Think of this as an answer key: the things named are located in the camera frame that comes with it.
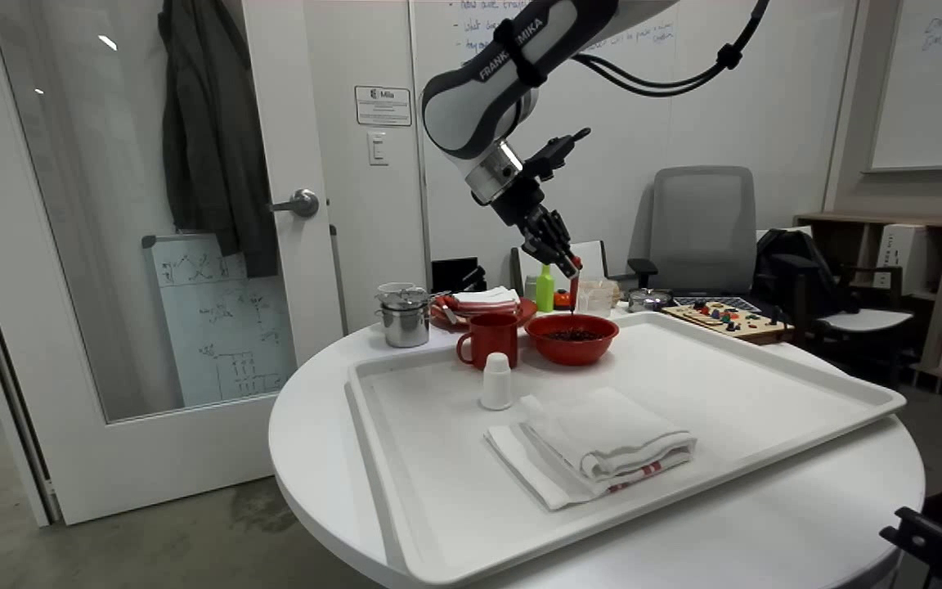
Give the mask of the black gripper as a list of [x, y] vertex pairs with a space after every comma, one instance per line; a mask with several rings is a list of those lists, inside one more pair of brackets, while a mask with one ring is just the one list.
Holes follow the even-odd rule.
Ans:
[[575, 274], [583, 262], [571, 246], [571, 227], [555, 210], [544, 207], [544, 189], [532, 175], [517, 175], [492, 210], [517, 224], [523, 235], [523, 253], [540, 263], [555, 263], [562, 274]]

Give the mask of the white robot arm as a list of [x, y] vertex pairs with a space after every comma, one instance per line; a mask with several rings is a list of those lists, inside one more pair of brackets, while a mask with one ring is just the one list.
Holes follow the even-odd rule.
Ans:
[[684, 78], [642, 78], [596, 54], [598, 41], [674, 4], [526, 0], [492, 29], [482, 52], [423, 86], [423, 130], [459, 166], [473, 200], [495, 210], [503, 224], [514, 224], [526, 254], [560, 269], [565, 277], [575, 277], [583, 262], [574, 253], [562, 217], [544, 202], [544, 182], [565, 163], [586, 126], [551, 137], [526, 160], [517, 158], [509, 137], [532, 114], [538, 91], [562, 63], [580, 63], [639, 97], [680, 97], [736, 68], [770, 13], [770, 0], [757, 0], [743, 29], [716, 50], [713, 63]]

